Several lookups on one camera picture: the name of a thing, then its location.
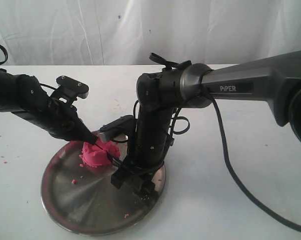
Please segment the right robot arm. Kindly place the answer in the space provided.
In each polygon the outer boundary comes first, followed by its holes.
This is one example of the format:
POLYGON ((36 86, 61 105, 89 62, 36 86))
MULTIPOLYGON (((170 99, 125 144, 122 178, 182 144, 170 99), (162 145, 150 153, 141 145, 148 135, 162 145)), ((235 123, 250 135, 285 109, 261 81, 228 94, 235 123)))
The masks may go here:
POLYGON ((155 53, 150 59, 163 69, 137 80, 140 107, 128 129, 127 156, 111 177, 116 188, 130 182, 138 192, 151 192, 181 109, 203 109, 217 99, 266 102, 276 123, 290 124, 301 142, 301 50, 220 69, 155 53))

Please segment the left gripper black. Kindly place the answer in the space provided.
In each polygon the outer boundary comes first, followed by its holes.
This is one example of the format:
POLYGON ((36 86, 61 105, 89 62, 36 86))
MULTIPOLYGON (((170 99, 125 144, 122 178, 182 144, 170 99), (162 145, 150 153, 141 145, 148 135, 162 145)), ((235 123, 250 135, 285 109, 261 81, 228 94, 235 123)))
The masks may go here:
POLYGON ((34 94, 32 123, 57 139, 73 139, 94 145, 98 136, 80 120, 76 109, 47 94, 34 94))

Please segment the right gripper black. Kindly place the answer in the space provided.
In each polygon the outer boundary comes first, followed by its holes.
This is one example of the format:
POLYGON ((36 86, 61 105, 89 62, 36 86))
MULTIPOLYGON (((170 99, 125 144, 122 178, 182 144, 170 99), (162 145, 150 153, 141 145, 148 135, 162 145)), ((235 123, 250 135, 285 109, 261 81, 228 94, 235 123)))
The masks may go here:
MULTIPOLYGON (((137 117, 136 132, 133 140, 132 153, 129 154, 130 166, 135 172, 153 172, 164 163, 168 150, 169 126, 173 108, 161 107, 148 112, 137 100, 133 106, 133 116, 137 117)), ((133 173, 125 166, 120 166, 111 176, 111 184, 120 189, 133 173)), ((136 177, 135 194, 139 197, 157 197, 153 174, 136 177)))

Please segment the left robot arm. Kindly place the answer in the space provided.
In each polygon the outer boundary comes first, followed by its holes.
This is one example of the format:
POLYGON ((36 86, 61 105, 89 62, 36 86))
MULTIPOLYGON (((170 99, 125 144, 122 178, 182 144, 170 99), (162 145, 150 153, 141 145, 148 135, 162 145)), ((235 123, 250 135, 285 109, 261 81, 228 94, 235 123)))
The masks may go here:
POLYGON ((65 75, 56 82, 58 88, 48 95, 35 76, 0 70, 0 113, 12 113, 56 139, 95 144, 98 137, 85 126, 73 105, 77 98, 88 96, 89 87, 65 75))

